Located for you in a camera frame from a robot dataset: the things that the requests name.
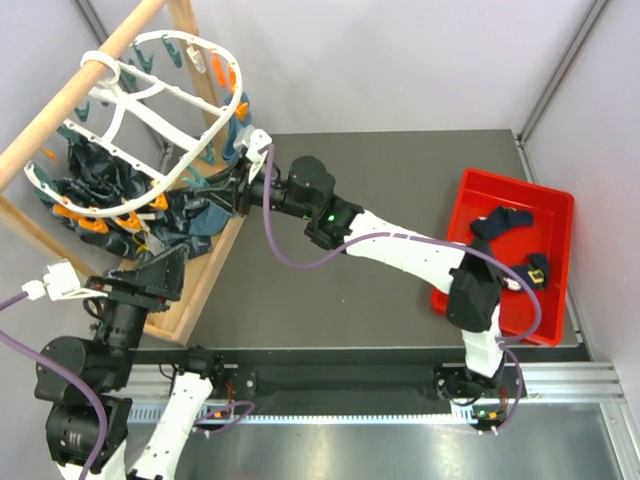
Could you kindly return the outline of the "teal blue garment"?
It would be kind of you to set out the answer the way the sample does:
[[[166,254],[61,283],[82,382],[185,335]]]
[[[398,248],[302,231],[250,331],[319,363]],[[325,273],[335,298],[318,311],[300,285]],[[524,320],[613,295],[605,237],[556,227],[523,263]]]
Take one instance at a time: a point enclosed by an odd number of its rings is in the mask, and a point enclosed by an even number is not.
[[[228,165],[233,166],[239,159],[239,153],[234,147],[239,131],[250,125],[252,114],[250,110],[245,112],[244,118],[240,114],[235,114],[230,121],[227,140],[220,153],[221,159]],[[206,208],[191,220],[189,234],[192,236],[211,237],[218,234],[228,222],[230,214],[215,204],[208,203]]]

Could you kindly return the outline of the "white round clip hanger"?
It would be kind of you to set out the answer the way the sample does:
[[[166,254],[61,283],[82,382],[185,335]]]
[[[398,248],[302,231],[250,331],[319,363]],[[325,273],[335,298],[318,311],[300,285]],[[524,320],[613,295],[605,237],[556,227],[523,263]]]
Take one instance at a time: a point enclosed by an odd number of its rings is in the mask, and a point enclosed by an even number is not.
[[[131,166],[133,170],[148,176],[151,179],[151,189],[138,197],[125,197],[111,207],[82,207],[70,198],[56,193],[48,181],[38,176],[36,173],[36,165],[33,162],[28,162],[24,167],[24,173],[32,185],[46,197],[54,201],[55,204],[65,208],[74,216],[85,219],[116,219],[122,218],[127,214],[149,205],[174,184],[180,174],[192,164],[197,155],[214,139],[214,136],[220,132],[222,127],[230,122],[237,108],[240,106],[241,94],[243,92],[243,79],[239,63],[231,52],[220,45],[176,30],[158,30],[140,34],[133,40],[131,46],[135,48],[139,44],[151,40],[182,40],[193,49],[200,47],[212,54],[216,60],[215,71],[221,73],[224,79],[230,82],[232,91],[231,101],[227,105],[218,107],[201,97],[189,94],[179,87],[171,85],[135,66],[117,60],[114,57],[109,57],[105,53],[100,53],[98,50],[85,52],[81,59],[83,64],[93,60],[104,64],[112,71],[111,76],[99,80],[98,83],[89,90],[89,96],[92,99],[112,104],[115,107],[112,121],[109,128],[102,135],[95,134],[69,119],[64,120],[62,126],[72,133],[79,134],[80,137],[88,140],[89,143],[106,150],[111,156],[124,161]],[[199,138],[194,138],[143,104],[145,99],[160,93],[168,93],[199,108],[205,113],[212,114],[216,120]],[[145,161],[132,156],[113,143],[122,126],[124,116],[127,114],[135,116],[162,138],[184,151],[177,165],[168,173],[164,174],[159,172],[145,163]]]

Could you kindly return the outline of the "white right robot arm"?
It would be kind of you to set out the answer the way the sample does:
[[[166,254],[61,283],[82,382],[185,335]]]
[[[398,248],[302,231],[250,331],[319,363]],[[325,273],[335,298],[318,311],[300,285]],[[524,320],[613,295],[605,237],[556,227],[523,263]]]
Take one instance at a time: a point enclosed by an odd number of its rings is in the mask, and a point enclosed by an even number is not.
[[[314,156],[293,161],[288,176],[278,172],[250,175],[249,162],[210,176],[196,196],[231,214],[246,215],[253,206],[263,209],[263,225],[274,255],[294,268],[296,262],[279,249],[272,230],[274,212],[304,219],[304,233],[327,255],[314,267],[344,254],[365,258],[413,275],[447,295],[453,306],[447,320],[458,328],[465,349],[465,374],[443,381],[445,393],[487,396],[504,380],[505,354],[499,345],[502,275],[488,245],[455,244],[395,226],[334,192],[336,180]]]

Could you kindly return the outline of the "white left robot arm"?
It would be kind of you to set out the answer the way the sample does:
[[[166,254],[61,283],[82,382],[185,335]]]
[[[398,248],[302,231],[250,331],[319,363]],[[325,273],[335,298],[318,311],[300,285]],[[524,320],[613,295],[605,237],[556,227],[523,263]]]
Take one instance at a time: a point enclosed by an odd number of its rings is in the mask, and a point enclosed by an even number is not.
[[[128,384],[147,316],[180,299],[188,256],[188,247],[179,245],[133,269],[112,270],[85,283],[67,260],[47,267],[43,280],[51,299],[80,299],[97,309],[93,338],[58,337],[36,364],[34,395],[52,405],[46,441],[64,478],[174,478],[205,400],[226,387],[220,355],[187,350],[148,444],[131,467],[125,465],[133,402],[114,394]]]

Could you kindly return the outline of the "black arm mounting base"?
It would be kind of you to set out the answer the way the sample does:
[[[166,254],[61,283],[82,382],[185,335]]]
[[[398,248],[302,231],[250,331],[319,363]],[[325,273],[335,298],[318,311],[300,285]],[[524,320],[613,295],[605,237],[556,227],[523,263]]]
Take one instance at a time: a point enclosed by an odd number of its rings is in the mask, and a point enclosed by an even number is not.
[[[484,378],[454,349],[220,350],[213,398],[251,400],[262,416],[441,414],[450,406],[501,402],[504,421],[526,395],[510,357]]]

